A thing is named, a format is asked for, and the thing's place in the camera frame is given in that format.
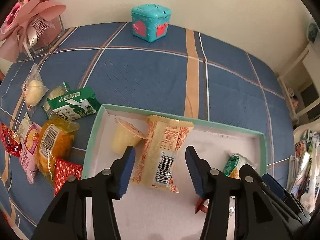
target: turquoise toy box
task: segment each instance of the turquoise toy box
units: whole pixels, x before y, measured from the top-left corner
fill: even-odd
[[[133,7],[132,33],[145,41],[153,42],[167,34],[171,10],[156,4]]]

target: jelly cup lid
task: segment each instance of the jelly cup lid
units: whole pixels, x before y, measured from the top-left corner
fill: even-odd
[[[129,130],[130,132],[132,132],[133,134],[135,134],[136,136],[145,139],[146,137],[144,136],[144,134],[139,131],[137,128],[135,128],[132,124],[130,124],[129,122],[126,122],[120,118],[116,118],[116,121],[122,125],[124,128],[126,128],[127,130]]]

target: orange snack package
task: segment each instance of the orange snack package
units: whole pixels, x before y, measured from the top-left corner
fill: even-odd
[[[56,159],[66,159],[79,124],[55,117],[44,123],[39,135],[36,164],[39,171],[53,184]]]
[[[194,125],[156,115],[148,119],[148,135],[132,182],[179,193],[171,168]]]

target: box lid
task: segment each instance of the box lid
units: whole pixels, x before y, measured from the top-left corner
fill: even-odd
[[[157,4],[144,4],[133,7],[131,13],[139,14],[150,18],[159,18],[171,14],[171,10],[167,7]]]

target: metal screw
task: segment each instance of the metal screw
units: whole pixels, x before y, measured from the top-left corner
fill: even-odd
[[[211,175],[219,175],[219,171],[217,169],[211,169],[210,174]]]
[[[246,176],[244,179],[246,182],[249,182],[249,183],[253,182],[253,178],[251,176]]]
[[[73,182],[75,181],[76,177],[74,175],[70,175],[68,178],[67,178],[67,181],[69,182]]]
[[[105,176],[110,175],[111,174],[111,170],[110,169],[104,169],[102,171],[102,174],[105,175]]]

